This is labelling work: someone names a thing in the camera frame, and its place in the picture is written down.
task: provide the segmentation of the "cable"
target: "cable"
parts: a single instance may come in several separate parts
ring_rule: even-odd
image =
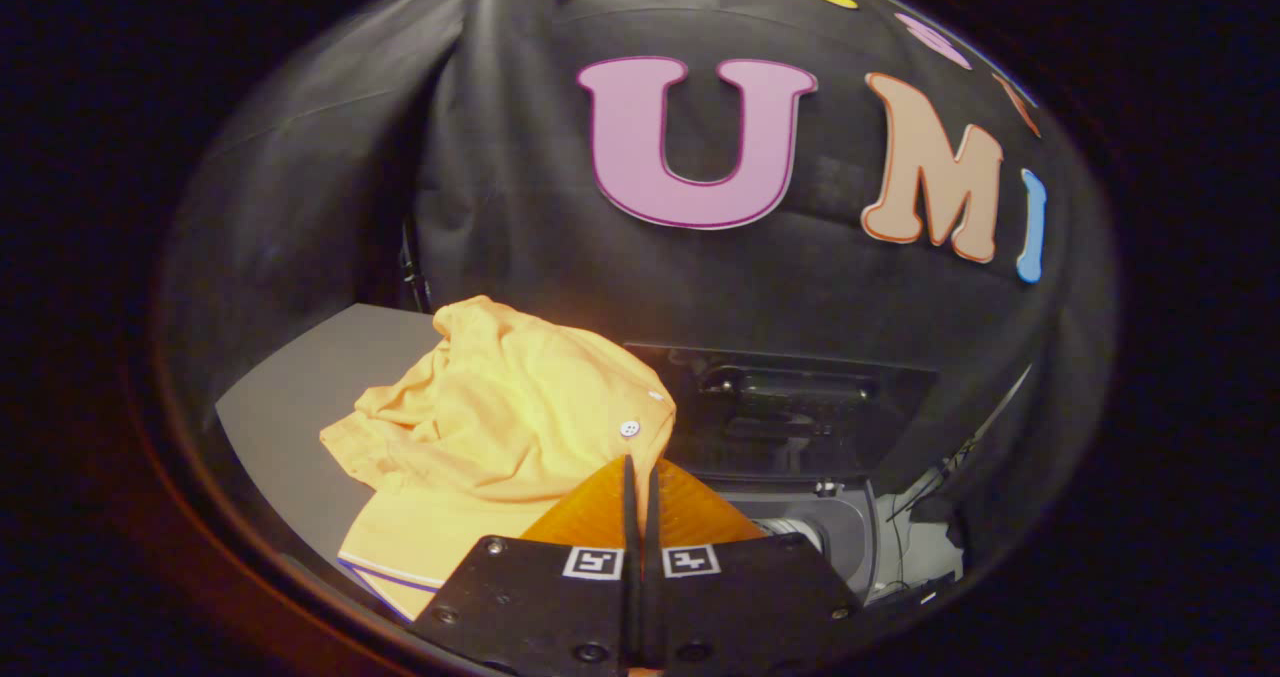
[[[890,503],[888,503],[890,512],[893,512],[893,506],[896,503],[897,503],[897,495],[893,495],[893,499],[891,499]],[[897,520],[893,520],[893,517],[890,517],[888,520],[890,520],[890,522],[893,523],[893,539],[897,540],[897,580],[896,581],[897,582],[902,582],[905,585],[905,582],[906,582],[906,557],[902,554],[902,535],[900,535],[899,531],[897,531]]]

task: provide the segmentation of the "pink letter u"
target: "pink letter u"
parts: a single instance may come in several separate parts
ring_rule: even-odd
[[[618,209],[659,225],[722,230],[759,220],[786,195],[796,106],[818,79],[777,61],[722,61],[716,74],[742,93],[737,166],[723,180],[695,182],[672,174],[663,145],[667,88],[686,74],[668,58],[608,59],[580,72],[591,93],[595,182]]]

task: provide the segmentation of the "screw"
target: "screw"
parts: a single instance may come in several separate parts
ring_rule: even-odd
[[[600,645],[579,645],[573,649],[573,657],[588,663],[604,662],[604,658],[609,657],[609,650]]]
[[[676,657],[684,662],[701,662],[712,655],[710,645],[690,642],[676,650]]]

